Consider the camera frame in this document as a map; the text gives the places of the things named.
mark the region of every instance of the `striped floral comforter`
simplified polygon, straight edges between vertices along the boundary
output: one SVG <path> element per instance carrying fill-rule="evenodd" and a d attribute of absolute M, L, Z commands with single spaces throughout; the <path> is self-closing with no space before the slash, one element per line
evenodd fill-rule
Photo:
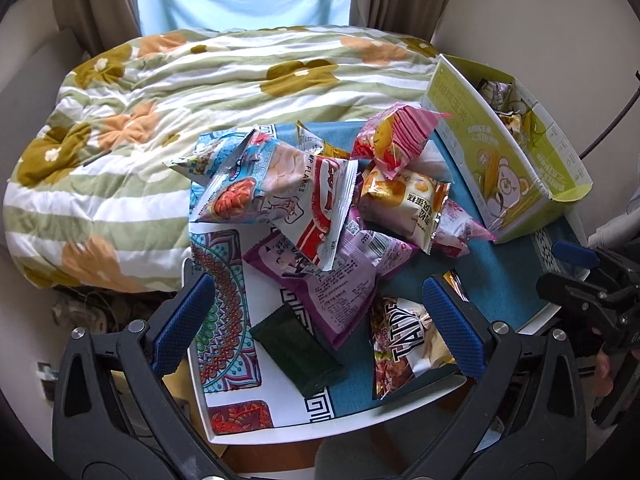
<path fill-rule="evenodd" d="M 109 50 L 66 76 L 18 160 L 3 211 L 12 257 L 37 286 L 175 290 L 190 181 L 163 161 L 211 130 L 417 105 L 435 55 L 353 27 L 177 30 Z"/>

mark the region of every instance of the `purple snack bag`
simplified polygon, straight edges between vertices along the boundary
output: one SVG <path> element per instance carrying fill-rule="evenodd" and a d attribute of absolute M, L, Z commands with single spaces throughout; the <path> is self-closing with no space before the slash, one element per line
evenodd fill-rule
<path fill-rule="evenodd" d="M 418 250 L 364 228 L 352 206 L 340 234 L 332 270 L 320 270 L 289 239 L 271 233 L 244 260 L 288 288 L 334 348 L 340 347 L 371 305 L 378 278 L 389 278 Z"/>

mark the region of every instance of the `green box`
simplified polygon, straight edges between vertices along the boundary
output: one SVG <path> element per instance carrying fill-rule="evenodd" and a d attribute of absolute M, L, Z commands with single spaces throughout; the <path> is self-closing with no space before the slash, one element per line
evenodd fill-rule
<path fill-rule="evenodd" d="M 520 146 L 475 90 L 482 78 L 512 85 L 503 111 L 520 113 L 527 125 Z M 593 187 L 562 130 L 511 75 L 440 55 L 421 105 L 453 115 L 437 131 L 497 243 L 544 227 Z"/>

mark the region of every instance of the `cord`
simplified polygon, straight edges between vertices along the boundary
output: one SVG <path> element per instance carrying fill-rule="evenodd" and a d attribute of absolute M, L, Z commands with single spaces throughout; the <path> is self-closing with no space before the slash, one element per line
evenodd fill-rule
<path fill-rule="evenodd" d="M 640 72 L 636 71 L 636 77 L 638 78 L 638 80 L 640 80 Z M 622 120 L 622 118 L 626 115 L 626 113 L 631 110 L 631 107 L 636 104 L 636 101 L 638 101 L 638 98 L 640 98 L 640 86 L 638 87 L 638 90 L 636 90 L 636 93 L 633 94 L 633 96 L 631 97 L 631 99 L 629 99 L 629 102 L 626 104 L 626 106 L 622 109 L 622 111 L 618 114 L 618 116 L 613 119 L 613 122 L 607 127 L 606 130 L 604 130 L 596 140 L 594 140 L 589 147 L 584 150 L 581 154 L 580 154 L 580 160 L 583 160 L 587 155 L 589 155 L 594 148 L 600 144 L 605 137 L 607 137 L 611 131 L 613 130 L 613 128 L 615 128 L 616 126 L 618 126 L 618 123 Z"/>

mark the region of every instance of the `metal screw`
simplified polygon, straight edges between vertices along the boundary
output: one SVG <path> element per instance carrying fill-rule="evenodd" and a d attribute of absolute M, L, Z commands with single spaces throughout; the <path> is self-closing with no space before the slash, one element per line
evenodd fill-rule
<path fill-rule="evenodd" d="M 497 334 L 506 334 L 509 331 L 509 325 L 507 325 L 503 321 L 496 321 L 492 325 L 492 328 L 494 329 L 494 332 Z"/>
<path fill-rule="evenodd" d="M 144 328 L 145 328 L 145 322 L 142 321 L 141 319 L 134 319 L 131 323 L 129 323 L 129 326 L 127 327 L 129 332 L 133 332 L 133 333 L 140 332 L 141 330 L 144 330 Z"/>
<path fill-rule="evenodd" d="M 557 339 L 558 341 L 564 341 L 566 339 L 564 330 L 560 330 L 559 328 L 555 328 L 551 335 L 553 335 L 554 339 Z"/>
<path fill-rule="evenodd" d="M 78 326 L 71 332 L 71 339 L 80 339 L 84 335 L 84 327 Z"/>

